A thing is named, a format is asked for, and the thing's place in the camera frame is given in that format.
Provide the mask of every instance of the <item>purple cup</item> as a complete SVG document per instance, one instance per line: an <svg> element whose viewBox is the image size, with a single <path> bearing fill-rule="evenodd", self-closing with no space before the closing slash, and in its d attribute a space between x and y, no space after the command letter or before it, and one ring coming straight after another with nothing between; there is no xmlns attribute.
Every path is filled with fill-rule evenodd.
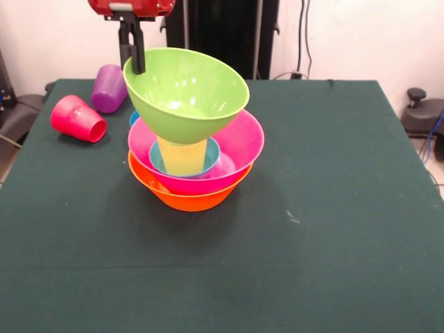
<svg viewBox="0 0 444 333"><path fill-rule="evenodd" d="M92 105L98 111L113 113L119 109L126 95L128 90L120 66L102 66L92 88Z"/></svg>

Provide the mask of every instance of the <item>yellow cup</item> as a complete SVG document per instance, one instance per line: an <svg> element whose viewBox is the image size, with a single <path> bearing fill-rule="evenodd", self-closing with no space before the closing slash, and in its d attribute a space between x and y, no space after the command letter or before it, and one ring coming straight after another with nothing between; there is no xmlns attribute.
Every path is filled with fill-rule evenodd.
<svg viewBox="0 0 444 333"><path fill-rule="evenodd" d="M207 139L196 144L175 144L161 137L157 137L157 141L167 173L189 176L203 171Z"/></svg>

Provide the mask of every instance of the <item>bowl rim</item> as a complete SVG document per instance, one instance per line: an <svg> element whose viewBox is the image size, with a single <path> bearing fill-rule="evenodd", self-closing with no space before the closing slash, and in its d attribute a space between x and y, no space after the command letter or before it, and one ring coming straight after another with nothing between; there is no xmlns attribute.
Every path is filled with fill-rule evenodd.
<svg viewBox="0 0 444 333"><path fill-rule="evenodd" d="M134 168L133 168L133 163L131 162L131 157L133 157L137 163L139 163L147 172L151 173L151 175L155 178L155 176L153 175L153 173L148 170L142 163L139 162L139 160L133 155L133 153L131 151L128 151L128 166L130 167L130 171L133 174L133 176L136 177L136 179L143 185L148 187L151 191L156 192L156 193L160 193L163 194L165 196L173 196L175 198L204 198L206 196L213 196L215 194L220 194L223 193L229 189L232 189L233 187L236 187L242 180L245 179L245 177L251 172L251 169L253 168L254 163L251 163L250 165L248 165L247 169L244 171L244 173L242 174L241 177L239 177L239 179L237 179L234 183L232 183L230 186L224 187L223 189L220 189L218 191L215 192L209 192L206 194L198 194L198 195L193 195L193 196L187 196L184 194L175 194L175 193L171 193L171 192L165 192L162 191L160 189L155 189L154 187L146 184L144 181L142 181L142 179L140 179L140 177L134 172Z"/></svg>
<svg viewBox="0 0 444 333"><path fill-rule="evenodd" d="M257 154L256 154L256 156L255 156L255 158L253 158L252 160L251 160L251 162L249 163L249 164L247 164L246 166L244 166L242 169L239 169L239 170L236 170L236 171L233 171L232 173L229 173L229 174L226 174L226 175L223 175L223 176L219 176L219 177L215 177L215 178L181 178L181 177L175 177L175 176L170 176L170 175L167 175L167 174L165 174L165 173L161 173L161 172L159 172L159 171L157 171L157 170L155 170L155 168L153 167L153 168L147 168L146 166L145 166L145 164L135 155L135 154L133 154L133 156L134 156L134 158L141 164L141 165L143 165L144 166L144 168L145 169L148 169L151 173L154 173L155 175L159 175L160 177L167 177L168 179L172 179L172 180L179 180L179 181L185 181L185 182L209 182L209 181L215 181L215 180L220 180L220 179L224 179L224 178L227 178L227 177L230 177L230 176L233 176L234 174L236 174L236 173L241 173L242 171L244 171L246 168L248 168L248 166L250 165L250 164L252 164L252 163L254 163L256 160L257 160L257 158L259 158L259 156L261 155L261 153L262 153L262 151L264 150L264 145L265 145L265 133L264 133L264 129L262 128L262 125L261 125L261 123L256 119L256 117L255 116L253 116L253 114L251 114L249 111L247 111L247 110L245 110L245 109L243 109L241 112L243 112L243 111L245 111L246 112L246 114L253 120L253 121L255 121L256 123L257 123L257 125L259 126L259 128L260 128L260 132L261 132L261 147L260 147L260 149L258 149L257 150ZM138 118L138 120L136 120L135 121L135 123L131 126L131 128L130 128L130 131L129 131L129 133L128 133L128 147L129 147L129 149L130 149L130 151L131 151L131 144L130 144L130 137L132 136L132 132L135 130L135 126L137 125L137 123L138 122L142 122L142 123L144 123L144 120L140 117L140 118ZM152 133L154 133L145 123L144 123L144 125L152 132Z"/></svg>
<svg viewBox="0 0 444 333"><path fill-rule="evenodd" d="M154 165L153 161L152 161L152 158L151 158L151 152L153 151L153 148L154 148L155 145L158 145L158 146L159 146L159 141L158 141L158 140L154 141L153 144L151 145L150 150L149 150L149 152L148 152L148 158L150 159L150 163L151 163L151 165L153 165L153 168L154 168L156 171L159 171L160 173L162 173L162 174L164 174L164 175L166 175L166 176L172 176L172 177L174 177L174 178L193 178L193 177L198 177L198 176L203 175L204 173L210 172L210 171L214 168L214 166L216 166L216 163L217 163L217 161L219 160L219 158L220 158L220 156L221 156L221 147L219 146L219 144L217 143L217 141L216 141L215 139L213 139L212 137L207 138L207 140L209 140L209 141L211 141L211 142L214 142L214 143L216 144L216 147L217 147L217 157L216 157L216 159L213 161L213 163L212 163L209 167L207 167L205 170L203 170L203 171L201 171L201 172L199 172L199 173L193 173L193 174L191 174L191 175L186 175L186 176L176 176L176 175L171 175L171 174L167 173L167 171L162 172L162 170L160 170L159 168L157 168L157 167ZM208 144L207 144L207 147L205 148L205 157L206 157L206 155L207 155L207 148L208 148Z"/></svg>
<svg viewBox="0 0 444 333"><path fill-rule="evenodd" d="M234 70L231 66L227 65L226 63L224 63L223 61L220 61L219 59L216 59L210 55L207 55L205 53L202 52L197 52L197 51L193 51L193 50L189 50L189 49L180 49L178 47L155 47L149 50L145 50L144 52L144 56L148 53L148 52L157 52L157 51L175 51L175 52L183 52L183 53L195 53L198 54L199 56L202 56L204 58L209 58L213 61L218 62L219 64L223 65L225 68L229 69L238 79L240 79L242 86L244 87L245 91L246 91L246 98L245 101L242 102L242 105L239 106L239 109L237 111L225 114L223 116L217 116L217 117L196 117L196 116L182 116L179 115L177 113L171 112L170 110L166 109L166 108L160 108L158 105L153 105L152 103L149 103L142 95L140 95L138 92L136 92L132 85L130 85L130 83L128 82L127 78L126 78L126 70L127 67L130 64L130 61L132 61L132 58L129 58L126 62L125 65L123 66L123 79L125 80L126 83L126 87L131 90L131 92L137 96L137 98L139 98L140 100L142 100L143 102L149 104L152 108L155 108L156 110L165 112L167 114L170 114L171 116L177 117L177 118L182 118L182 119L193 119L193 120L203 120L203 121L209 121L209 120L219 120L219 119L226 119L226 118L230 118L235 116L236 114L238 114L240 111L243 110L243 108L248 104L249 100L250 100L250 88L247 85L247 82L244 80L244 78L242 78L241 74L239 74L236 70Z"/></svg>

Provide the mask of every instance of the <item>plastic bowl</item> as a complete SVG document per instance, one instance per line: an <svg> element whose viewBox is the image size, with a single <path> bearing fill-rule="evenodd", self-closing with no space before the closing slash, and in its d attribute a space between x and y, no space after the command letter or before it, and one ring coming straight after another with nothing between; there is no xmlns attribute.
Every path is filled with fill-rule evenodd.
<svg viewBox="0 0 444 333"><path fill-rule="evenodd" d="M128 153L128 164L136 179L148 187L161 201L175 210L182 210L184 212L201 212L217 206L228 197L232 190L236 188L253 168L251 164L236 182L221 191L200 196L180 196L168 192L154 175L136 160L131 152Z"/></svg>
<svg viewBox="0 0 444 333"><path fill-rule="evenodd" d="M191 175L175 175L172 173L167 172L167 168L165 168L164 160L162 159L162 154L160 152L160 146L159 142L155 142L150 149L150 162L153 165L153 167L166 175L174 176L174 177L181 177L181 178L203 178L205 177L216 165L217 160L219 158L219 155L221 154L221 149L219 148L219 145L217 144L216 140L209 137L206 143L206 147L203 147L205 149L205 159L203 160L203 168L202 168L202 160L200 160L200 169L202 170L199 173L191 174ZM179 164L176 165L175 169L181 170L182 160L175 160L174 163Z"/></svg>
<svg viewBox="0 0 444 333"><path fill-rule="evenodd" d="M170 142L194 144L227 126L250 98L245 80L225 63L186 49L145 52L146 71L123 67L128 92L140 117Z"/></svg>
<svg viewBox="0 0 444 333"><path fill-rule="evenodd" d="M239 113L221 132L213 136L221 148L216 166L203 179L168 176L153 168L149 149L156 136L138 119L128 134L128 145L134 157L172 193L199 195L219 191L236 182L264 147L264 131L254 116L246 110Z"/></svg>

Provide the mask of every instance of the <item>green tablecloth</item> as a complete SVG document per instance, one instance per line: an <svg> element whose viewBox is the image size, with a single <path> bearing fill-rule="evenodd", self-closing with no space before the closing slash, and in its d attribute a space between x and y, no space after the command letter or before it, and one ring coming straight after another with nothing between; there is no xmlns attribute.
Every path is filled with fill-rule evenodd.
<svg viewBox="0 0 444 333"><path fill-rule="evenodd" d="M54 132L60 80L0 190L2 332L444 332L444 204L375 82L249 82L266 145L223 204L161 203Z"/></svg>

